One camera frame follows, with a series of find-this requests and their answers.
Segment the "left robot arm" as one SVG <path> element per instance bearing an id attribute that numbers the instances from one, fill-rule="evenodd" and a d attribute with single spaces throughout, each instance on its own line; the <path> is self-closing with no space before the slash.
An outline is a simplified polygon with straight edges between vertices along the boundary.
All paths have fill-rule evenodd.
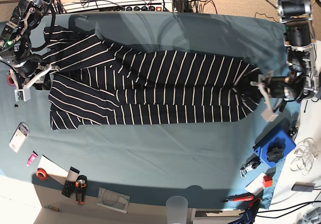
<path id="1" fill-rule="evenodd" d="M 289 102 L 320 98 L 320 70 L 316 66 L 316 40 L 310 0 L 275 0 L 279 22 L 285 26 L 287 76 L 259 75 L 252 85 L 264 97 L 262 117 L 272 122 Z"/>

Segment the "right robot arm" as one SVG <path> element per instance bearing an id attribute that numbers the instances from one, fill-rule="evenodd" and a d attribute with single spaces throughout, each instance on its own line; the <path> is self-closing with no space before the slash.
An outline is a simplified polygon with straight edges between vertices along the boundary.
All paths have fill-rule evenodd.
<path id="1" fill-rule="evenodd" d="M 20 0 L 11 18 L 6 22 L 1 33 L 1 63 L 9 68 L 8 81 L 16 88 L 16 101 L 27 101 L 31 98 L 33 85 L 49 87 L 49 74 L 53 67 L 44 63 L 38 54 L 47 47 L 53 34 L 56 13 L 53 0 Z M 30 34 L 51 13 L 49 35 L 43 45 L 33 47 Z"/>

